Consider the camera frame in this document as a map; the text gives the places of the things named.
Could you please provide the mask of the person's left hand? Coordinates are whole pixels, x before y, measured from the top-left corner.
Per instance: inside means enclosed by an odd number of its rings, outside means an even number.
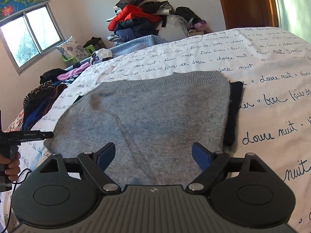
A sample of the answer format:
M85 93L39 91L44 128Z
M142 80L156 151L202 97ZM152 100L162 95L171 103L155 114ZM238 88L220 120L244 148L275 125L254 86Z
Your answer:
M21 172L21 169L19 167L20 165L20 159L21 155L19 152L15 154L14 159L9 159L4 157L2 154L0 155L0 163L1 165L7 166L7 169L5 169L4 173L8 177L8 179L12 182L15 182L18 180L18 175Z

